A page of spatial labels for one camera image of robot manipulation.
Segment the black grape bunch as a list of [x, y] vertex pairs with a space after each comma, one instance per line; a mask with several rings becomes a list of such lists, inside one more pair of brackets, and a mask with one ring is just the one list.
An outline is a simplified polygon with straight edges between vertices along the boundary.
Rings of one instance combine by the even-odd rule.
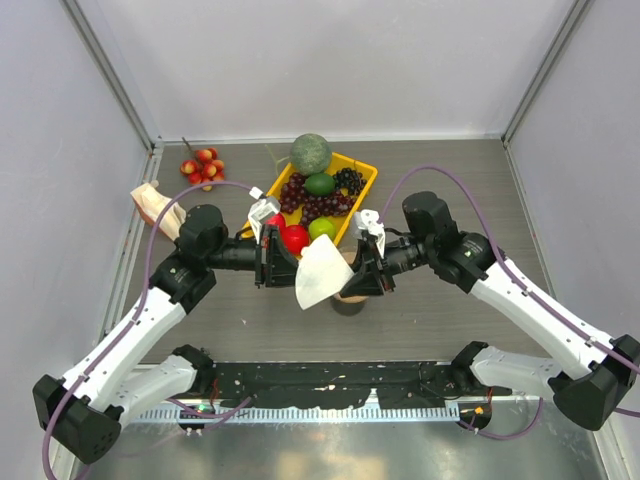
[[361, 172], [354, 168], [343, 168], [333, 175], [335, 188], [345, 190], [350, 196], [359, 196], [367, 185], [367, 180]]

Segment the red apple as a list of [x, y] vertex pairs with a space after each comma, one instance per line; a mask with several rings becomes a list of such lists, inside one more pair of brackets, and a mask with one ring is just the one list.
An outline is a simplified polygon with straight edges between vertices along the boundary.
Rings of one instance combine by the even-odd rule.
[[266, 224], [277, 227], [279, 231], [282, 231], [287, 227], [286, 219], [281, 213], [273, 215], [266, 221]]

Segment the green melon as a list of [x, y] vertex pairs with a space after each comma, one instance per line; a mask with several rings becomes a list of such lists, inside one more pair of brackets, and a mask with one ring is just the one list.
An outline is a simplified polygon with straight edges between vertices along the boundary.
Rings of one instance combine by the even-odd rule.
[[290, 149], [290, 160], [297, 172], [304, 176], [324, 172], [332, 160], [332, 150], [321, 135], [306, 133], [297, 137]]

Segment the red grape bunch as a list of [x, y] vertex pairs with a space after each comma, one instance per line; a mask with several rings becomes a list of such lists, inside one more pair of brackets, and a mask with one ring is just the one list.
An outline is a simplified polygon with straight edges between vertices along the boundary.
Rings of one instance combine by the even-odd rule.
[[299, 225], [308, 227], [318, 217], [345, 217], [354, 207], [357, 196], [350, 196], [345, 190], [335, 188], [326, 196], [309, 194], [304, 188], [308, 177], [293, 173], [280, 188], [281, 211], [287, 215], [299, 213]]

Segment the yellow plastic tray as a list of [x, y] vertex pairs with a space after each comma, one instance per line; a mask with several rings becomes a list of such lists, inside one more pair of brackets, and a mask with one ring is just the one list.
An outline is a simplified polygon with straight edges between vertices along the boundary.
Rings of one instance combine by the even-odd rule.
[[298, 252], [306, 230], [310, 239], [333, 233], [339, 244], [377, 175], [376, 167], [339, 153], [317, 175], [304, 176], [287, 164], [268, 191], [281, 204], [276, 224], [285, 228], [285, 241]]

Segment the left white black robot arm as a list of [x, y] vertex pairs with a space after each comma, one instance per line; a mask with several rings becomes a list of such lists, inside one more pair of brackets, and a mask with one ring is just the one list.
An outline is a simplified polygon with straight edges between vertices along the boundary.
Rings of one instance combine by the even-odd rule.
[[267, 223], [279, 210], [273, 197], [254, 203], [251, 238], [230, 237], [213, 205], [189, 210], [175, 250], [149, 275], [138, 303], [82, 362], [59, 379], [45, 375], [36, 382], [34, 402], [45, 432], [92, 464], [128, 423], [157, 403], [179, 394], [206, 396], [213, 388], [213, 361], [190, 345], [143, 374], [129, 374], [214, 288], [217, 270], [251, 271], [266, 287], [293, 284], [297, 260]]

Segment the dark green lime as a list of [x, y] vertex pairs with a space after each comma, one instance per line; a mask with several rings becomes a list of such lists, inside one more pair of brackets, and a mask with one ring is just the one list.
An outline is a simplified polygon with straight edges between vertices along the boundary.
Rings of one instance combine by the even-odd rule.
[[306, 179], [304, 188], [311, 195], [326, 196], [335, 190], [335, 180], [327, 173], [316, 173]]

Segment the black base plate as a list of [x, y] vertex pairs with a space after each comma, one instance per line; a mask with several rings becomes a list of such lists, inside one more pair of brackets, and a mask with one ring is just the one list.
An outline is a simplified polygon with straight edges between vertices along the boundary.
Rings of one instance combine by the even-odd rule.
[[371, 394], [381, 408], [400, 409], [511, 393], [481, 384], [461, 367], [431, 361], [217, 363], [198, 374], [192, 392], [225, 407], [249, 399], [254, 408], [322, 410], [362, 408]]

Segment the white paper coffee filter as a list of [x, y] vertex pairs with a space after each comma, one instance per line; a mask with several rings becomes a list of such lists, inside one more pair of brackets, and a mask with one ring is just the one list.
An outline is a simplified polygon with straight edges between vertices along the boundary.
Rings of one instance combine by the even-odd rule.
[[317, 237], [302, 249], [298, 262], [294, 286], [299, 307], [307, 310], [339, 293], [353, 276], [330, 237]]

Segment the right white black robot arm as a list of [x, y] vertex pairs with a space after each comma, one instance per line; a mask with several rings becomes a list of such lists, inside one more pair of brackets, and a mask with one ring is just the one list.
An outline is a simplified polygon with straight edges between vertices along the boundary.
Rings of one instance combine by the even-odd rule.
[[576, 425], [599, 430], [634, 385], [639, 342], [590, 325], [527, 278], [505, 253], [479, 233], [462, 232], [447, 204], [419, 192], [402, 203], [408, 226], [396, 240], [374, 210], [353, 216], [358, 248], [354, 275], [343, 297], [380, 296], [395, 276], [421, 266], [493, 307], [546, 352], [539, 358], [469, 343], [453, 360], [454, 386], [465, 394], [501, 387], [550, 400]]

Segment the red yellow cherry bunch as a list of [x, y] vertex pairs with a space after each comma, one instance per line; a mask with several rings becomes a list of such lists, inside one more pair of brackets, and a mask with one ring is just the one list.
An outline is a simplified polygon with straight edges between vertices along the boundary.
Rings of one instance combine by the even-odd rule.
[[194, 147], [185, 137], [181, 138], [187, 158], [181, 162], [180, 173], [191, 185], [200, 185], [203, 191], [211, 191], [210, 182], [226, 179], [225, 163], [215, 147]]

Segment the light green apple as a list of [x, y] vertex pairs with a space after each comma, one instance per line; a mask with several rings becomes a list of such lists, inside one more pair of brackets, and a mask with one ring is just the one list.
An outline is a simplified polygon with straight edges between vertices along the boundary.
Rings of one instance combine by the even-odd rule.
[[318, 217], [309, 224], [308, 233], [311, 241], [315, 241], [323, 235], [326, 235], [331, 241], [334, 241], [337, 230], [329, 218]]

